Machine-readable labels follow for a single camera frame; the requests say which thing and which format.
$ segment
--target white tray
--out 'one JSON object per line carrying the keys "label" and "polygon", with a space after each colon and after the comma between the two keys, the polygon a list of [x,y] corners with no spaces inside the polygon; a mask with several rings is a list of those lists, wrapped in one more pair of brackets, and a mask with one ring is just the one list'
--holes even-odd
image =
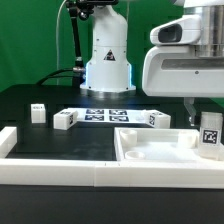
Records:
{"label": "white tray", "polygon": [[[121,143],[121,130],[137,131],[137,144],[133,147],[125,147]],[[187,132],[195,136],[195,146],[188,148],[178,145],[180,132]],[[172,163],[194,163],[210,161],[198,155],[199,132],[197,130],[180,129],[152,129],[152,128],[115,128],[115,151],[118,161],[138,162],[172,162]],[[125,153],[133,151],[145,155],[144,159],[127,159]]]}
{"label": "white tray", "polygon": [[6,141],[4,132],[0,136],[4,142],[0,147],[0,184],[224,189],[223,161],[202,159],[196,154],[197,148],[188,149],[185,157],[181,154],[186,149],[178,147],[179,152],[175,152],[179,130],[135,129],[139,136],[132,150],[146,150],[153,141],[163,146],[159,154],[147,154],[146,150],[146,159],[136,162],[124,159],[128,149],[121,146],[120,130],[115,129],[120,161],[9,159],[5,155],[16,143],[16,135],[7,132],[12,138],[7,137]]}

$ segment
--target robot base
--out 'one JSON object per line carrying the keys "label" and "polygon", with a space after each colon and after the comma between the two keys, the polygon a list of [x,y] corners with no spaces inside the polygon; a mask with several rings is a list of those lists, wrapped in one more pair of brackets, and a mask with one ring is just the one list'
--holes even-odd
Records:
{"label": "robot base", "polygon": [[80,88],[81,94],[100,98],[100,99],[119,99],[119,98],[134,96],[135,92],[136,92],[135,87],[123,92],[102,92],[102,91],[94,91],[90,89]]}

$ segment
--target green backdrop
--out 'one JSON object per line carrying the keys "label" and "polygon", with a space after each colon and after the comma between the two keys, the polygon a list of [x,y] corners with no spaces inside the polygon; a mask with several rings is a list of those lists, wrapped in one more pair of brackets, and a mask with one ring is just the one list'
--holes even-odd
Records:
{"label": "green backdrop", "polygon": [[[62,0],[0,1],[0,91],[13,84],[32,84],[56,70],[56,19]],[[115,10],[126,17],[127,2]],[[130,1],[128,60],[133,65],[133,82],[141,88],[143,61],[152,45],[150,30],[179,18],[182,8],[168,0]],[[91,19],[79,21],[82,54],[91,57]],[[60,23],[60,68],[74,65],[70,18],[62,11]]]}

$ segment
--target black tabletop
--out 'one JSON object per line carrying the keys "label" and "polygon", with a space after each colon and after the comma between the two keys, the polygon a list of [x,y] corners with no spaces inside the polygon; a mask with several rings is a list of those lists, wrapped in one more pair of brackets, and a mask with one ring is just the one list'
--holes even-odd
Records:
{"label": "black tabletop", "polygon": [[[141,91],[123,99],[99,100],[72,87],[16,85],[0,93],[0,102],[0,129],[18,127],[18,144],[10,158],[116,160],[113,133],[118,124],[78,122],[67,131],[54,130],[53,115],[67,107],[156,109],[172,116],[171,128],[192,128],[182,98],[147,97]],[[33,103],[45,104],[45,125],[31,124]],[[196,99],[195,108],[223,113],[209,99]],[[6,224],[220,224],[224,220],[222,189],[0,185],[0,198],[0,219]]]}
{"label": "black tabletop", "polygon": [[[142,91],[118,99],[99,99],[81,95],[69,86],[16,85],[0,93],[0,128],[16,126],[18,143],[8,158],[41,158],[69,160],[116,160],[114,127],[149,128],[146,124],[77,122],[70,129],[53,129],[53,115],[68,107],[106,109],[156,109],[172,117],[171,128],[192,128],[183,98],[148,97]],[[43,103],[46,124],[31,123],[30,105]],[[200,111],[222,112],[210,99],[196,100]]]}

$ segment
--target white block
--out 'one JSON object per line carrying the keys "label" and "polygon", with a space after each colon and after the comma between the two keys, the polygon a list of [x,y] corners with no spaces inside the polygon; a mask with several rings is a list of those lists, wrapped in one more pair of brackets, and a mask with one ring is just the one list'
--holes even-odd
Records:
{"label": "white block", "polygon": [[98,162],[95,164],[95,187],[129,187],[129,165],[119,162]]}
{"label": "white block", "polygon": [[64,109],[54,115],[54,129],[68,130],[77,122],[78,112],[74,109]]}
{"label": "white block", "polygon": [[0,184],[93,186],[94,162],[0,159]]}
{"label": "white block", "polygon": [[44,104],[31,104],[32,123],[46,123],[46,110]]}
{"label": "white block", "polygon": [[221,170],[191,168],[130,168],[130,187],[223,188]]}
{"label": "white block", "polygon": [[16,127],[5,127],[0,132],[0,158],[5,158],[17,143]]}
{"label": "white block", "polygon": [[145,123],[153,128],[170,128],[170,115],[164,114],[158,110],[143,110],[142,116],[145,119]]}

